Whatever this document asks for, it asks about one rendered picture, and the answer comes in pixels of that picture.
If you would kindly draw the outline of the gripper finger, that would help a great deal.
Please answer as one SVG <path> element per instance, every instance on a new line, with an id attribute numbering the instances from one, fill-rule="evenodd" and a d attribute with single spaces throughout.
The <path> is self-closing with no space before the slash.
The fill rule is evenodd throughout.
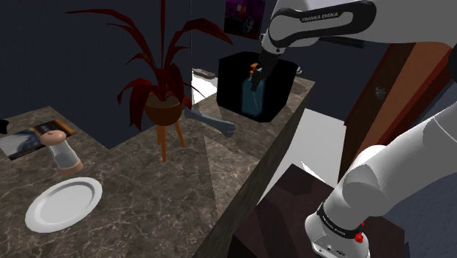
<path id="1" fill-rule="evenodd" d="M 254 70 L 251 70 L 250 73 L 251 77 L 251 90 L 255 92 L 257 90 L 258 85 L 260 82 L 264 79 L 264 73 L 262 68 L 255 68 Z"/>

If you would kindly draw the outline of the blue bottle with orange cap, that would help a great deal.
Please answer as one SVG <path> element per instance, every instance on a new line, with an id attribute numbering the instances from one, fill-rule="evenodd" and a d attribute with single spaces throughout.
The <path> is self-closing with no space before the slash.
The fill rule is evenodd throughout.
<path id="1" fill-rule="evenodd" d="M 255 71 L 261 70 L 259 63 L 250 66 L 250 76 L 242 82 L 242 103 L 241 111 L 243 114 L 257 117 L 263 111 L 264 102 L 264 80 L 260 80 L 253 91 L 252 78 Z"/>

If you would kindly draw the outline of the black box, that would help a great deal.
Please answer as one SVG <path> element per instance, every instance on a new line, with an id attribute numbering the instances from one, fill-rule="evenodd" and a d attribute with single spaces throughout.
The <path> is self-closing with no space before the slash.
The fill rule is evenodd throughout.
<path id="1" fill-rule="evenodd" d="M 242 82 L 250 76 L 250 66 L 257 63 L 259 55 L 243 51 L 219 61 L 217 103 L 230 111 L 257 122 L 271 122 L 286 105 L 298 65 L 280 59 L 269 78 L 264 81 L 263 111 L 257 117 L 243 114 Z"/>

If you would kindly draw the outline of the grey flat object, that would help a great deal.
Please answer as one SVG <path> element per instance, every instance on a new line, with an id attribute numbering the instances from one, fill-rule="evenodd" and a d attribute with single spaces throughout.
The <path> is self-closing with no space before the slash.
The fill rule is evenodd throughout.
<path id="1" fill-rule="evenodd" d="M 200 69 L 200 68 L 193 68 L 192 71 L 193 71 L 194 75 L 200 76 L 200 77 L 208 79 L 208 80 L 216 78 L 216 75 L 214 73 Z"/>

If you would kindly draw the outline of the red-leaved plant in brown pot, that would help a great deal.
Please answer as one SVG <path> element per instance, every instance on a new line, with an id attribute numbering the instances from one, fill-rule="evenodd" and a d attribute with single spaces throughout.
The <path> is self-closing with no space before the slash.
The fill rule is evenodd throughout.
<path id="1" fill-rule="evenodd" d="M 185 146 L 179 118 L 184 107 L 192 108 L 192 101 L 185 94 L 185 87 L 192 85 L 184 82 L 180 69 L 172 62 L 177 52 L 183 49 L 176 45 L 177 41 L 185 32 L 193 30 L 212 35 L 229 44 L 232 43 L 231 39 L 218 25 L 205 18 L 188 21 L 182 29 L 174 33 L 168 48 L 161 50 L 161 62 L 157 66 L 146 39 L 131 18 L 112 9 L 88 9 L 82 12 L 110 15 L 122 21 L 123 24 L 119 27 L 128 32 L 141 48 L 141 52 L 132 59 L 144 60 L 151 67 L 157 83 L 152 84 L 144 78 L 137 78 L 123 88 L 132 89 L 129 100 L 130 124 L 141 129 L 144 114 L 156 124 L 157 143 L 161 146 L 162 160 L 166 162 L 166 128 L 173 125 L 181 145 Z"/>

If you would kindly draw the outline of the brown wooden door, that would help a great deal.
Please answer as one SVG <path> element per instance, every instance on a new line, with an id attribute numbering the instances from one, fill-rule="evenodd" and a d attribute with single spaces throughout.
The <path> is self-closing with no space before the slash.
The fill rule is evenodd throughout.
<path id="1" fill-rule="evenodd" d="M 451 80 L 443 43 L 391 44 L 345 121 L 342 178 L 366 147 L 405 132 Z"/>

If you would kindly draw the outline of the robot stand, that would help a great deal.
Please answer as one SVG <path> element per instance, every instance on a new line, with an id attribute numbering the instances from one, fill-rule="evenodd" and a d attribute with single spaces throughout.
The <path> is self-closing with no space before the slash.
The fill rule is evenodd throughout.
<path id="1" fill-rule="evenodd" d="M 332 188 L 294 164 L 233 234 L 227 258 L 322 258 L 311 248 L 305 219 Z M 410 258 L 404 230 L 383 217 L 365 220 L 371 258 Z"/>

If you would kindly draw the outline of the pepper grinder with tan top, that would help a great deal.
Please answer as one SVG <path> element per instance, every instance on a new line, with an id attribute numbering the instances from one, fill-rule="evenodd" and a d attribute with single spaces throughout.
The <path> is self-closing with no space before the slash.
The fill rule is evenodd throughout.
<path id="1" fill-rule="evenodd" d="M 41 135 L 40 142 L 51 152 L 58 170 L 63 175 L 73 175 L 83 168 L 81 159 L 67 143 L 67 135 L 61 130 L 51 130 Z"/>

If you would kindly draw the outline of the white plate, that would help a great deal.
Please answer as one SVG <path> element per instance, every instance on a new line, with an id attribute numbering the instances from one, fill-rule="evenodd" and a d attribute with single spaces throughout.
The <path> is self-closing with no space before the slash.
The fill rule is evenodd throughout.
<path id="1" fill-rule="evenodd" d="M 42 192 L 29 206 L 26 226 L 33 232 L 52 233 L 83 220 L 98 205 L 102 185 L 91 177 L 75 177 Z"/>

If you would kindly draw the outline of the dark magazine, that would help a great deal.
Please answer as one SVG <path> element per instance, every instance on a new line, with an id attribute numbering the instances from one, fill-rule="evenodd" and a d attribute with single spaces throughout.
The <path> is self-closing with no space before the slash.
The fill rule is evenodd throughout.
<path id="1" fill-rule="evenodd" d="M 75 134 L 75 131 L 60 119 L 54 119 L 1 138 L 0 150 L 13 161 L 45 147 L 41 143 L 40 137 L 51 130 L 63 131 L 67 137 Z"/>

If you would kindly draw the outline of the purple wall picture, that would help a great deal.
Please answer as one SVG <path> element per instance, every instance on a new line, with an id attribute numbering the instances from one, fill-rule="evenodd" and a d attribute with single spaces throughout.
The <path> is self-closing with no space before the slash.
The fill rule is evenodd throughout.
<path id="1" fill-rule="evenodd" d="M 226 0 L 224 32 L 258 39 L 265 0 Z"/>

